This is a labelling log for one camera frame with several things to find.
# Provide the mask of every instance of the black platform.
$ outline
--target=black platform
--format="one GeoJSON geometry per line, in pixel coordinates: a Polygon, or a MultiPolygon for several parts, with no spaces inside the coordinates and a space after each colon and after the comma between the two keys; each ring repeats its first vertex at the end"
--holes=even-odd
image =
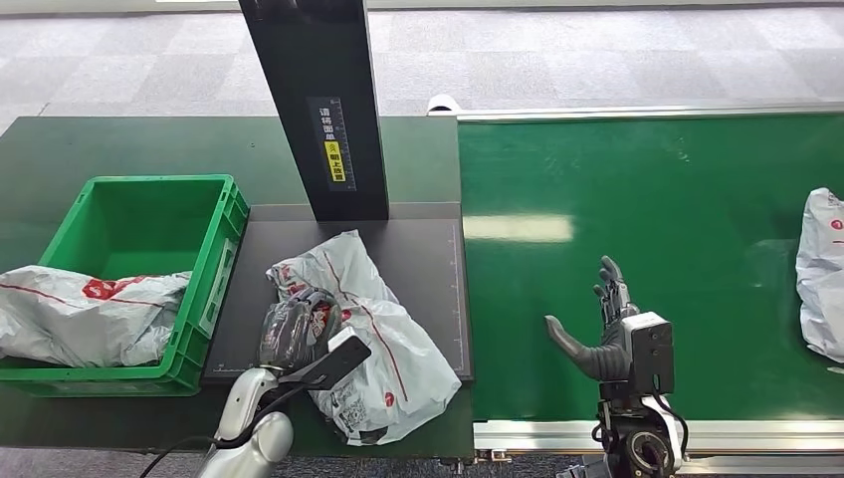
{"type": "Polygon", "coordinates": [[[228,384],[254,366],[264,316],[278,302],[267,269],[351,229],[460,380],[473,379],[459,203],[391,204],[389,221],[326,223],[306,205],[264,205],[250,211],[203,383],[228,384]]]}

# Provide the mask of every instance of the robotic arm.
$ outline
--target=robotic arm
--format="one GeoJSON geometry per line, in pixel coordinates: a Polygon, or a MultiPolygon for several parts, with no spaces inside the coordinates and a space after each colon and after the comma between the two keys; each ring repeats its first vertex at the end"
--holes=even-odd
{"type": "Polygon", "coordinates": [[[339,307],[326,291],[308,287],[267,314],[261,366],[232,386],[214,437],[188,437],[159,454],[140,478],[177,446],[202,440],[211,448],[198,478],[268,478],[293,445],[282,405],[301,390],[329,390],[369,357],[351,328],[339,329],[339,307]]]}
{"type": "MultiPolygon", "coordinates": [[[[685,420],[662,396],[674,391],[671,323],[653,312],[640,313],[618,265],[606,256],[601,265],[604,285],[594,287],[603,318],[600,345],[584,346],[554,316],[545,316],[548,334],[583,373],[599,382],[599,423],[592,438],[606,455],[605,469],[595,474],[668,478],[680,469],[689,437],[685,420]]],[[[582,478],[593,473],[572,474],[582,478]]]]}

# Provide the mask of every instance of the green plastic crate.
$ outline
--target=green plastic crate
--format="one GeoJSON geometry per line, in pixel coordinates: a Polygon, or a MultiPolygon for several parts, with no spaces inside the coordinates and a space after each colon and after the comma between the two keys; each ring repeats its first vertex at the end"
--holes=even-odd
{"type": "Polygon", "coordinates": [[[248,205],[232,176],[102,176],[86,183],[39,265],[114,280],[193,271],[155,366],[71,368],[0,359],[0,383],[39,396],[183,396],[202,365],[248,205]]]}

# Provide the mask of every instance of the yellow label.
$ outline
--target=yellow label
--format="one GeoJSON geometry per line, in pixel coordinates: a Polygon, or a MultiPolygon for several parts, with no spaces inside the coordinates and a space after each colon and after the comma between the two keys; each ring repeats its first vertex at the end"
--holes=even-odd
{"type": "Polygon", "coordinates": [[[325,141],[325,155],[328,158],[328,172],[331,173],[331,180],[334,182],[345,182],[345,170],[340,155],[340,143],[337,141],[325,141]]]}

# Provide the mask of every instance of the red stripe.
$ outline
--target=red stripe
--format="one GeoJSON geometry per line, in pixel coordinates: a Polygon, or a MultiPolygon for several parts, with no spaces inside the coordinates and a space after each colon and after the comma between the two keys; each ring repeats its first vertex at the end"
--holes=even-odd
{"type": "Polygon", "coordinates": [[[161,304],[155,304],[153,302],[131,301],[129,299],[115,299],[114,297],[109,297],[108,299],[105,299],[103,302],[109,302],[109,301],[111,301],[111,302],[121,302],[123,304],[139,304],[139,305],[142,305],[142,306],[152,306],[152,307],[157,307],[158,309],[164,308],[164,306],[162,306],[161,304]]]}
{"type": "Polygon", "coordinates": [[[399,373],[399,371],[398,371],[398,365],[396,364],[395,356],[393,355],[393,351],[390,349],[390,346],[384,340],[384,337],[381,336],[381,332],[378,330],[378,326],[375,324],[375,318],[372,317],[372,313],[369,312],[369,309],[366,309],[366,306],[361,306],[354,299],[350,299],[348,297],[348,294],[343,289],[340,288],[340,278],[337,277],[337,273],[334,272],[334,266],[331,264],[331,260],[328,259],[328,255],[325,254],[324,251],[322,251],[322,254],[325,256],[325,261],[328,262],[328,267],[331,269],[331,274],[334,276],[334,279],[337,281],[337,289],[345,296],[345,298],[348,301],[352,301],[356,306],[363,309],[363,312],[365,312],[367,316],[369,316],[369,320],[372,322],[372,328],[375,330],[375,335],[378,336],[378,339],[384,345],[384,348],[387,349],[387,353],[390,355],[390,361],[393,362],[393,369],[395,370],[396,376],[398,377],[398,384],[399,384],[399,386],[401,386],[401,393],[404,395],[404,401],[408,401],[407,390],[405,390],[405,388],[404,388],[404,380],[401,379],[401,373],[399,373]]]}
{"type": "MultiPolygon", "coordinates": [[[[57,301],[57,302],[61,302],[62,304],[66,305],[68,307],[73,307],[74,309],[84,309],[84,307],[69,304],[64,299],[58,298],[56,296],[51,296],[50,294],[45,294],[41,291],[37,291],[35,289],[30,289],[28,287],[12,286],[10,284],[0,284],[0,287],[2,287],[3,289],[15,289],[17,291],[31,292],[31,293],[37,294],[41,297],[44,297],[44,298],[47,298],[47,299],[52,299],[52,300],[57,301]]],[[[123,303],[123,304],[138,304],[138,305],[143,305],[143,306],[153,306],[153,307],[157,307],[159,309],[164,308],[164,306],[162,306],[160,304],[153,304],[151,302],[131,301],[131,300],[127,300],[127,299],[115,299],[114,297],[109,298],[109,299],[105,299],[103,302],[108,302],[108,301],[120,302],[120,303],[123,303]]]]}
{"type": "Polygon", "coordinates": [[[35,289],[30,289],[30,288],[28,288],[28,287],[12,286],[12,285],[9,285],[9,284],[0,284],[0,287],[2,287],[2,288],[4,288],[4,289],[15,289],[16,291],[31,292],[31,293],[33,293],[33,294],[38,294],[38,295],[39,295],[39,296],[41,296],[41,297],[46,297],[47,299],[53,299],[54,301],[61,302],[62,304],[66,305],[66,306],[68,306],[68,307],[73,307],[73,308],[75,308],[75,309],[82,309],[82,307],[75,306],[75,305],[73,305],[73,304],[68,304],[67,302],[65,302],[65,301],[64,301],[64,300],[62,300],[62,299],[59,299],[59,298],[58,298],[58,297],[56,297],[56,296],[51,296],[50,294],[45,294],[45,293],[43,293],[43,292],[41,292],[41,291],[36,291],[35,289]]]}

